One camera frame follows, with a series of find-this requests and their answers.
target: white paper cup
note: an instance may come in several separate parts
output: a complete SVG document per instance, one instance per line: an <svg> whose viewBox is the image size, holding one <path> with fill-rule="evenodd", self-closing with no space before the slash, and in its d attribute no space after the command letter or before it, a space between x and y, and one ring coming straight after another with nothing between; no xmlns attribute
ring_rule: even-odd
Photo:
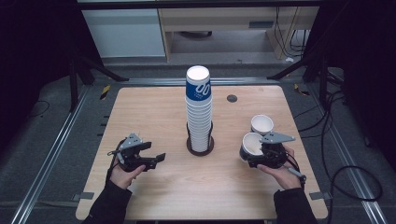
<svg viewBox="0 0 396 224"><path fill-rule="evenodd" d="M212 115L212 109L209 108L207 110L202 110L202 111L195 111L192 109L187 109L187 115L191 117L196 117L196 118L205 118L207 116Z"/></svg>
<svg viewBox="0 0 396 224"><path fill-rule="evenodd" d="M202 136L202 138L205 138L209 134L209 131L210 131L210 127L209 128L193 128L193 127L189 126L189 129L190 129L190 134L192 136Z"/></svg>
<svg viewBox="0 0 396 224"><path fill-rule="evenodd" d="M200 122L194 122L191 120L187 120L187 124L189 125L189 129L194 129L194 130L196 130L196 129L202 130L203 128L210 129L210 127L211 127L211 121L200 123Z"/></svg>
<svg viewBox="0 0 396 224"><path fill-rule="evenodd" d="M274 129L272 119L265 115L256 115L251 119L251 131L266 135Z"/></svg>
<svg viewBox="0 0 396 224"><path fill-rule="evenodd" d="M208 120L193 120L193 119L188 119L187 123L189 124L189 127L193 128L204 128L204 127L210 127L212 121L210 119Z"/></svg>
<svg viewBox="0 0 396 224"><path fill-rule="evenodd" d="M191 146L194 149L194 151L203 152L207 150L207 143L208 143L207 140L191 139Z"/></svg>
<svg viewBox="0 0 396 224"><path fill-rule="evenodd" d="M195 106L207 105L212 100L209 70L195 65L187 70L186 102Z"/></svg>
<svg viewBox="0 0 396 224"><path fill-rule="evenodd" d="M246 153L253 156L262 155L262 136L259 133L247 133L242 141L242 148Z"/></svg>
<svg viewBox="0 0 396 224"><path fill-rule="evenodd" d="M205 107L195 107L195 106L186 105L186 109L195 113L203 113L208 110L212 110L212 105Z"/></svg>
<svg viewBox="0 0 396 224"><path fill-rule="evenodd" d="M191 108L191 109L206 110L206 109L212 107L213 98L212 98L212 96L209 96L209 98L210 98L210 100L207 101L206 104L199 104L199 105L198 105L198 104L196 104L193 100L190 100L189 97L186 96L186 97L185 97L185 99L186 99L186 106L187 106L188 108Z"/></svg>
<svg viewBox="0 0 396 224"><path fill-rule="evenodd" d="M191 121L193 123L198 123L198 124L199 123L204 123L204 124L207 124L207 123L210 123L211 120L212 120L211 114L208 114L205 117L195 117L195 116L192 116L192 115L187 115L187 121Z"/></svg>

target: stack of paper cups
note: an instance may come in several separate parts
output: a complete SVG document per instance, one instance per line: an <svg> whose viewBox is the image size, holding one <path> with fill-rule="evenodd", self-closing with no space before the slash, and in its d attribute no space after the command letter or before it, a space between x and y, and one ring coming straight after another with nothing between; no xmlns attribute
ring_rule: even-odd
<svg viewBox="0 0 396 224"><path fill-rule="evenodd" d="M211 144L212 91L209 70L201 65L187 71L186 108L191 149L205 152Z"/></svg>

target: aluminum rail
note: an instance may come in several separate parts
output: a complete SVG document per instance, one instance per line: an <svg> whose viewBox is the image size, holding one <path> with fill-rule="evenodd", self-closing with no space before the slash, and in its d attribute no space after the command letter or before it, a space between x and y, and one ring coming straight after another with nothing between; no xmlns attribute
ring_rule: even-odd
<svg viewBox="0 0 396 224"><path fill-rule="evenodd" d="M314 96L315 101L317 102L318 105L320 105L320 101L318 99L318 91L316 88L311 87L311 85L308 85L308 89L310 92L313 92L312 94ZM323 115L324 110L320 106L319 107L320 113ZM335 125L332 125L330 127L329 133L331 134L330 137L332 139L332 142L335 144L335 148L337 149L337 152L341 158L341 161L344 165L354 165L357 166L357 163L353 160L352 156L349 153L349 150L347 149L347 145L345 144L341 134L338 132L337 128ZM361 198L374 198L374 194L372 193L370 186L367 184L367 181L365 180L364 176L362 175L362 172L360 170L356 169L348 169L346 170L346 173L349 176L349 179L353 185L353 187L356 190L356 193L359 195ZM377 202L361 202L364 210L367 213L367 216L370 218L372 223L375 224L388 224L387 219L385 218L381 208L379 207L379 204Z"/></svg>
<svg viewBox="0 0 396 224"><path fill-rule="evenodd" d="M47 182L47 179L50 175L50 172L57 161L62 148L64 146L64 142L66 141L70 131L77 119L77 116L85 102L85 98L90 87L83 86L81 90L81 94L79 96L79 103L76 109L73 112L70 112L67 116L64 126L60 130L58 136L53 143L47 158L44 160L43 165L41 166L37 176L35 177L35 181L32 186L29 188L29 191L24 196L21 204L18 206L14 217L12 218L12 224L22 224L25 223L27 218L35 206L35 203L38 199L38 196L41 193L41 190L44 188L44 185Z"/></svg>
<svg viewBox="0 0 396 224"><path fill-rule="evenodd" d="M301 82L301 77L287 77L280 80L271 80L266 77L212 77L212 86L227 85L275 85L279 83ZM129 81L117 82L117 85L128 86L185 86L186 78L130 78Z"/></svg>

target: metal bracket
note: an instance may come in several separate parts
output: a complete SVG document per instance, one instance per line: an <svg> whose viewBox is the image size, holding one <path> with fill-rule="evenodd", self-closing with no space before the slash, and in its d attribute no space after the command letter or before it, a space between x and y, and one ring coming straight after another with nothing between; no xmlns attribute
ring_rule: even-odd
<svg viewBox="0 0 396 224"><path fill-rule="evenodd" d="M269 132L268 134L266 134L262 137L260 142L265 143L265 144L277 144L277 143L283 143L283 142L290 142L290 141L294 141L294 140L295 140L295 137L293 137L293 136L288 136L283 133Z"/></svg>
<svg viewBox="0 0 396 224"><path fill-rule="evenodd" d="M82 192L80 194L75 194L72 197L72 201L78 202L80 199L88 199L91 200L93 198L93 192Z"/></svg>
<svg viewBox="0 0 396 224"><path fill-rule="evenodd" d="M318 199L329 200L329 199L332 199L332 195L329 192L310 192L309 196L311 197L312 200L318 200Z"/></svg>
<svg viewBox="0 0 396 224"><path fill-rule="evenodd" d="M118 148L119 150L123 150L129 147L135 147L138 145L141 145L143 143L143 140L140 139L136 134L131 133L126 139L125 141L120 145L120 148ZM122 157L122 155L120 153L117 154L120 163L124 164L124 158Z"/></svg>

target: hand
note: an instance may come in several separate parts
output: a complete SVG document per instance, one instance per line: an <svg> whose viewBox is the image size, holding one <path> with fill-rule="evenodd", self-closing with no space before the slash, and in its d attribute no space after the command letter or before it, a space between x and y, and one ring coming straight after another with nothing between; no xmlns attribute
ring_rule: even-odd
<svg viewBox="0 0 396 224"><path fill-rule="evenodd" d="M294 150L284 146L286 151L294 157ZM292 172L288 170L289 167L292 167L291 164L287 161L284 166L278 169L272 169L268 166L259 164L257 165L257 169L267 173L268 175L273 176L277 183L282 187L282 189L297 189L301 187L300 179L294 175Z"/></svg>
<svg viewBox="0 0 396 224"><path fill-rule="evenodd" d="M119 158L116 157L113 166L119 162ZM111 172L110 180L121 189L127 189L132 184L132 180L136 179L136 177L140 175L140 173L142 173L145 168L145 165L141 165L132 172L128 173L116 165Z"/></svg>

